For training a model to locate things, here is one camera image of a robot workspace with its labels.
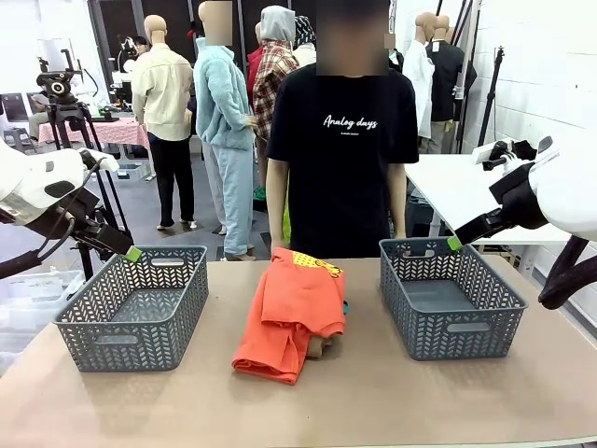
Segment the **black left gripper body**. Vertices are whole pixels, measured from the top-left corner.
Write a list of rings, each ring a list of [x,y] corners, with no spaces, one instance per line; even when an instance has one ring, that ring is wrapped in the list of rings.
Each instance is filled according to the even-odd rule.
[[[71,237],[86,244],[99,244],[97,236],[101,226],[94,220],[99,202],[100,199],[85,188],[73,191],[51,205],[27,228],[50,241]]]

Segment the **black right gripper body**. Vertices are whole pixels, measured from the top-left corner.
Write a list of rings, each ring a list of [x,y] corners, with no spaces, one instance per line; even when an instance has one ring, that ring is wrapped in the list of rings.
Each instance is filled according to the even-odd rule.
[[[535,230],[548,223],[530,184],[530,172],[534,165],[533,162],[525,163],[490,186],[492,196],[501,205],[499,210],[488,214],[492,229],[522,227]]]

